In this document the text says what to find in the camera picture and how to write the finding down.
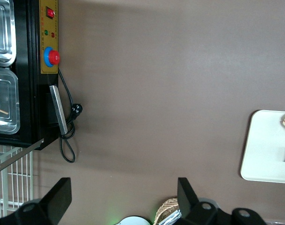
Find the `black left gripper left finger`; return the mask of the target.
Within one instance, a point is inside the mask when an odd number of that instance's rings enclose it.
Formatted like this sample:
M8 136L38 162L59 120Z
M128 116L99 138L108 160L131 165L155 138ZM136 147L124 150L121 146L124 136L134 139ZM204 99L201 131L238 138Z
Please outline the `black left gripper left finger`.
M72 202L71 179L61 178L41 199L0 217L0 225L57 225Z

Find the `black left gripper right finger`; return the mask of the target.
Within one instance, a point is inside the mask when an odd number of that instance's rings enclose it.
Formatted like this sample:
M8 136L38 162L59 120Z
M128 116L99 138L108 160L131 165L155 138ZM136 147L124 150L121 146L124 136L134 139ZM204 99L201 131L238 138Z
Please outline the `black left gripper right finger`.
M255 211L235 208L224 212L212 199L199 198L187 178L178 178L177 201L182 214L178 225L265 225L266 222Z

